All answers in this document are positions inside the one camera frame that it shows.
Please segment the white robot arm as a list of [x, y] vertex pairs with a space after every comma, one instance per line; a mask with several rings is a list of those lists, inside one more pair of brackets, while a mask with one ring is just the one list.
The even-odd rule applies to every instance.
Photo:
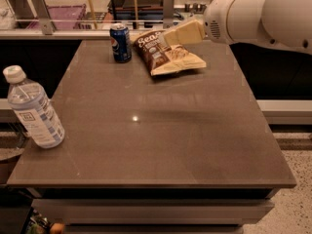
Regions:
[[312, 0], [213, 0], [201, 19], [190, 18], [160, 34], [164, 45], [247, 43], [312, 54]]

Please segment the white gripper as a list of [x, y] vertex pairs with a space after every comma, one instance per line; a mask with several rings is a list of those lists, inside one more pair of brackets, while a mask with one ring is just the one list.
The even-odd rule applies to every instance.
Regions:
[[161, 42], [168, 46], [197, 44], [207, 34], [217, 43], [249, 43], [247, 15], [244, 0], [213, 0], [204, 13], [204, 25], [188, 19], [162, 32]]

